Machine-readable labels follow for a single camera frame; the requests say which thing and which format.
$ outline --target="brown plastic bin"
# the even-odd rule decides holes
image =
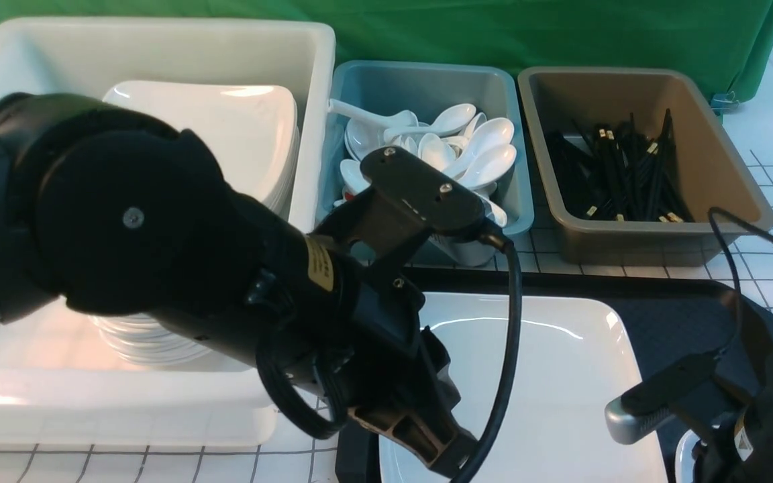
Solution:
[[[773,210],[697,86],[671,70],[539,67],[518,76],[518,88],[550,213],[559,225],[561,257],[572,263],[625,266],[699,266],[721,251],[708,210],[720,206],[761,229]],[[591,221],[565,209],[545,134],[567,138],[595,123],[619,123],[634,113],[638,131],[657,137],[672,112],[675,166],[668,166],[696,223]],[[745,233],[721,224],[726,241]]]

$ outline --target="green cloth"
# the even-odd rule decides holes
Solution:
[[[740,101],[773,45],[773,0],[0,0],[0,21],[28,15],[319,21],[336,31],[338,63],[663,67]]]

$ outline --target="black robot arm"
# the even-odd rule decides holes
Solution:
[[[709,223],[733,273],[735,331],[716,350],[687,355],[611,401],[605,409],[607,426],[614,440],[631,444],[678,417],[700,439],[691,452],[693,475],[683,475],[688,480],[679,483],[773,483],[773,341],[761,324],[750,323],[743,330],[739,277],[718,215],[771,244],[773,235],[729,211],[709,209]],[[737,342],[763,385],[755,395],[715,372]],[[707,404],[712,400],[726,400],[738,411]]]
[[[148,313],[254,365],[313,437],[347,419],[469,481],[491,449],[515,371],[521,279],[478,197],[398,148],[362,162],[371,189],[298,232],[235,193],[205,144],[150,116],[78,95],[0,101],[0,324],[56,297],[96,315]],[[481,440],[452,409],[449,355],[400,272],[432,235],[484,242],[512,269],[503,381]],[[376,260],[348,256],[363,242]],[[331,418],[295,390],[328,401]]]

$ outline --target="white tiled surface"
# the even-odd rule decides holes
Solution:
[[[773,206],[773,53],[757,97],[727,114],[724,126]],[[525,271],[712,278],[732,285],[722,256],[705,268],[571,266],[556,256],[552,228],[546,208],[537,206],[536,228],[518,241]],[[773,247],[745,238],[734,250],[743,293],[773,312]],[[485,269],[504,267],[501,258]],[[335,483],[335,448],[335,438],[313,441],[284,419],[268,443],[240,449],[0,446],[0,483]]]

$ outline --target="white plate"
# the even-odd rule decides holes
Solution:
[[[282,174],[282,178],[285,179],[281,183],[281,186],[277,187],[273,193],[265,200],[262,201],[264,206],[278,213],[282,210],[282,206],[288,205],[288,201],[291,198],[291,187],[294,184],[294,171],[297,168],[297,152],[300,148],[300,135],[297,129],[294,131],[294,139],[291,142],[291,152],[289,152],[288,162],[285,164],[285,171]]]
[[[127,80],[103,100],[150,114],[175,129],[192,129],[217,158],[228,184],[258,201],[269,201],[293,173],[286,164],[297,104],[282,86]]]
[[[462,400],[459,424],[478,437],[503,366],[507,297],[426,294],[421,312],[449,351]],[[658,438],[614,443],[604,408],[640,382],[631,342],[610,307],[586,299],[524,297],[521,352],[503,428],[474,482],[666,483]],[[380,440],[383,483],[447,481]]]

